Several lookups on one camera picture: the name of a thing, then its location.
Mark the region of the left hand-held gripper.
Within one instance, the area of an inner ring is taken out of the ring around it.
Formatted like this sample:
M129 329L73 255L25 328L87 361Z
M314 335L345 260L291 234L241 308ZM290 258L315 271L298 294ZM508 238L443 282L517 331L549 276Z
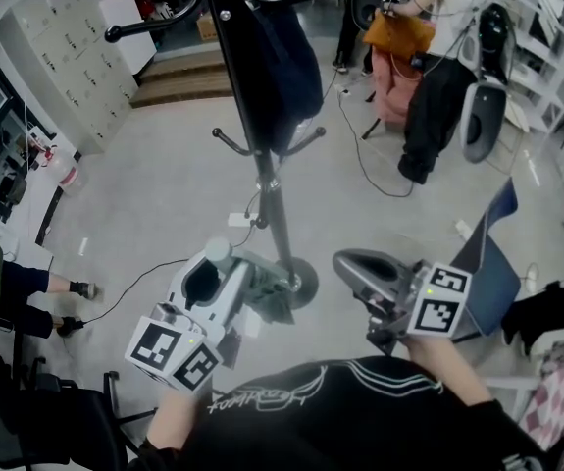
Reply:
M252 276L246 261L224 274L204 254L195 254L174 275L168 302L138 321L125 360L156 382L198 393L217 368L235 364L241 335L231 322Z

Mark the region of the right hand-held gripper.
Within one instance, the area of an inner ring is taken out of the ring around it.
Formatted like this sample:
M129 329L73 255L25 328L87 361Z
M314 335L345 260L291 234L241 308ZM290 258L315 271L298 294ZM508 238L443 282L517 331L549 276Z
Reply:
M366 338L386 355L409 337L452 338L473 280L471 273L438 262L420 261L405 274L397 259L360 248L338 251L333 268L353 295L368 305Z

